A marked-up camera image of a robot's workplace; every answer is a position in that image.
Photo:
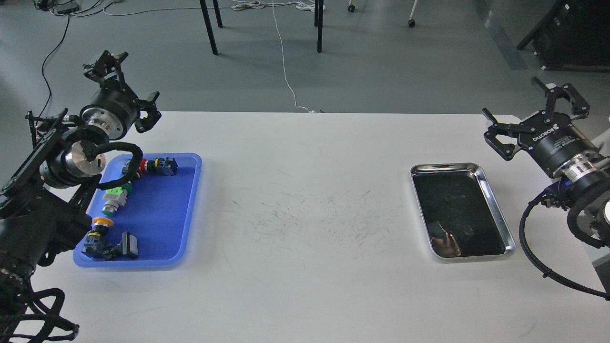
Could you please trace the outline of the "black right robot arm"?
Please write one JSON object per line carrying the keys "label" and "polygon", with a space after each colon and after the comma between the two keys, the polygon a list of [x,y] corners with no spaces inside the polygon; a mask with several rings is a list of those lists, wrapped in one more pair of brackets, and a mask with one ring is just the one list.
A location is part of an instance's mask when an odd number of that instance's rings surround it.
{"label": "black right robot arm", "polygon": [[487,109],[486,143],[506,161],[525,151],[545,174],[555,180],[528,202],[519,224],[519,239],[528,260],[544,278],[580,292],[609,299],[606,292],[569,280],[545,265],[532,252],[525,236],[525,223],[539,204],[567,211],[567,226],[578,240],[593,248],[609,245],[609,166],[597,146],[573,124],[589,115],[588,102],[571,84],[544,84],[534,77],[546,98],[545,108],[518,124],[499,123]]}

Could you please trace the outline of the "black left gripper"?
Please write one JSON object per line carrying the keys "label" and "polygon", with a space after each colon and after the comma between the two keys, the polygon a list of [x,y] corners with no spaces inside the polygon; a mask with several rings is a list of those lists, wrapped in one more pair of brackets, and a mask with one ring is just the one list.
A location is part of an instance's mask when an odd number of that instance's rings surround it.
{"label": "black left gripper", "polygon": [[135,99],[134,102],[126,95],[129,87],[121,63],[128,56],[128,52],[114,56],[105,50],[98,59],[83,66],[83,75],[97,82],[100,89],[91,103],[82,108],[81,117],[86,124],[102,128],[111,141],[124,138],[133,123],[136,131],[143,134],[162,117],[155,104],[159,91],[152,92],[145,100]]}

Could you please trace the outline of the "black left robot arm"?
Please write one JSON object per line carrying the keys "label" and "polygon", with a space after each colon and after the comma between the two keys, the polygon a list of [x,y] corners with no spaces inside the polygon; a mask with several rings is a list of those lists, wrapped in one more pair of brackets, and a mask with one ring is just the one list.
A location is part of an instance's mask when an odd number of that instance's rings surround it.
{"label": "black left robot arm", "polygon": [[28,113],[33,150],[1,189],[1,341],[73,340],[79,327],[60,316],[65,294],[32,289],[37,266],[48,266],[91,232],[86,213],[97,189],[128,184],[140,171],[143,152],[122,139],[144,133],[161,118],[159,92],[139,99],[125,81],[123,52],[104,51],[84,65],[97,82],[93,100],[78,115]]}

